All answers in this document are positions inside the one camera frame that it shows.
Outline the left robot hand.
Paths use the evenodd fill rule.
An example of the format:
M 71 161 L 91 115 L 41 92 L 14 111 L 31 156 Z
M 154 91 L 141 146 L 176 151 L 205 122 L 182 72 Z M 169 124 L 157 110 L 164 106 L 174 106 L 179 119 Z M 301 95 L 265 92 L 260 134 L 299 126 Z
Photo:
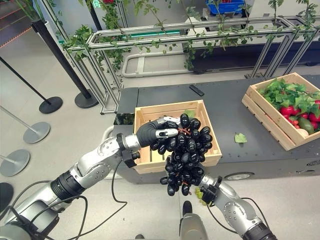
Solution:
M 140 126 L 135 134 L 140 147 L 150 146 L 159 139 L 166 140 L 177 136 L 179 126 L 172 119 L 172 117 L 165 116 Z

